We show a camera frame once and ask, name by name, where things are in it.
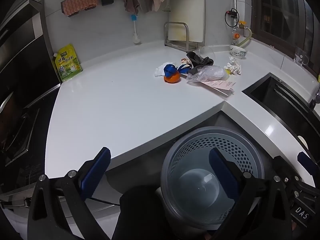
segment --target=paper slip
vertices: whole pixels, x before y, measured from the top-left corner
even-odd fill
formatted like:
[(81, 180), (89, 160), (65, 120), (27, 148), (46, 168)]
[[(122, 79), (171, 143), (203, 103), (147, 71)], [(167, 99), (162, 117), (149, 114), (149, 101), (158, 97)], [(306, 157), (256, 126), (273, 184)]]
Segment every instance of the paper slip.
[(224, 89), (224, 90), (231, 90), (235, 82), (230, 81), (224, 81), (224, 80), (215, 80), (215, 81), (209, 81), (209, 82), (203, 82), (209, 87), (212, 88), (218, 88), (218, 89)]

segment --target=window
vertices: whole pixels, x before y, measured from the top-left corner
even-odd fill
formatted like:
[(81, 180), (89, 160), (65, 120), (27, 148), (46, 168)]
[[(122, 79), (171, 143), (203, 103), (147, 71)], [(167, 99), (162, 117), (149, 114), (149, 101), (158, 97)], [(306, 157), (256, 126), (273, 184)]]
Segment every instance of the window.
[(252, 0), (253, 37), (294, 58), (296, 47), (310, 58), (305, 68), (320, 74), (320, 25), (305, 0)]

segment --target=white tissue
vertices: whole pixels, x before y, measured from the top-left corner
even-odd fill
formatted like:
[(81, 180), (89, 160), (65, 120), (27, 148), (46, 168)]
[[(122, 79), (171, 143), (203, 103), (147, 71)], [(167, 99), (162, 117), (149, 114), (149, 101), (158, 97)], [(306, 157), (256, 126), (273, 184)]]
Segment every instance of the white tissue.
[(241, 75), (241, 65), (234, 57), (229, 57), (230, 62), (224, 66), (225, 69), (228, 69), (233, 75)]
[(168, 64), (172, 64), (172, 65), (176, 65), (175, 62), (166, 62), (166, 63), (163, 63), (160, 67), (157, 67), (156, 68), (156, 71), (155, 71), (155, 77), (163, 77), (164, 76), (164, 67), (167, 66)]

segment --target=orange textured cloth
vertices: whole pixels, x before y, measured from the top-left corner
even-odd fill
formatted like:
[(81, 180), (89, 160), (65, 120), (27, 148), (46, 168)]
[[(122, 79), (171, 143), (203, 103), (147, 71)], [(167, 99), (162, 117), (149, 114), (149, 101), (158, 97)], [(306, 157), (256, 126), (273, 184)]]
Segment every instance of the orange textured cloth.
[(63, 13), (67, 16), (78, 11), (97, 6), (98, 0), (65, 0), (62, 2)]

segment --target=black cable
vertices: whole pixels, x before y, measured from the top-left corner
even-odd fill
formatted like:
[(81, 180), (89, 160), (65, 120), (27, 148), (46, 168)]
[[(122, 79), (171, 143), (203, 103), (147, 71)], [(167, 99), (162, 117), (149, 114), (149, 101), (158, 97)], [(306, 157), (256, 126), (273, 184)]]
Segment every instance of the black cable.
[(97, 199), (97, 198), (94, 198), (94, 197), (89, 197), (89, 199), (94, 200), (94, 201), (98, 201), (98, 202), (101, 202), (101, 203), (109, 204), (109, 205), (120, 206), (119, 204), (111, 203), (109, 201)]
[(229, 27), (234, 28), (234, 27), (236, 27), (236, 26), (238, 25), (238, 23), (239, 23), (240, 15), (239, 15), (239, 13), (238, 13), (238, 11), (237, 11), (236, 9), (231, 8), (231, 11), (232, 11), (232, 10), (235, 10), (235, 11), (237, 12), (237, 14), (238, 14), (238, 21), (237, 21), (236, 25), (235, 25), (235, 26), (231, 26), (231, 25), (229, 25), (229, 24), (227, 23), (227, 19), (226, 19), (227, 12), (224, 14), (224, 21), (226, 22), (226, 24), (227, 24)]

